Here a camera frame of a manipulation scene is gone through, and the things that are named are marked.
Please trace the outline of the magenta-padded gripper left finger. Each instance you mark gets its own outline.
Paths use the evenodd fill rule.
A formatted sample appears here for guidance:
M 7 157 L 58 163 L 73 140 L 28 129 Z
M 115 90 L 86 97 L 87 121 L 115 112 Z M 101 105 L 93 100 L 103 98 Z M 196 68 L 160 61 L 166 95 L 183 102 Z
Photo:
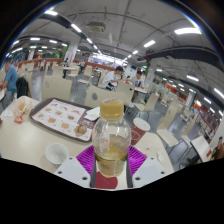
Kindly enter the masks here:
M 89 146 L 76 157 L 69 157 L 55 171 L 55 175 L 84 188 L 94 188 L 96 161 L 94 147 Z

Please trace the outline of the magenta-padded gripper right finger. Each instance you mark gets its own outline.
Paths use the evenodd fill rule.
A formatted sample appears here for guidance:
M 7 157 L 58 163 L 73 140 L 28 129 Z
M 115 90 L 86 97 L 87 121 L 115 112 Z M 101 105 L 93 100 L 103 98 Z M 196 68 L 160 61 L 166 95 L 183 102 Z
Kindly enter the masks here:
M 140 188 L 168 175 L 156 157 L 147 157 L 133 146 L 129 147 L 126 180 L 129 188 Z

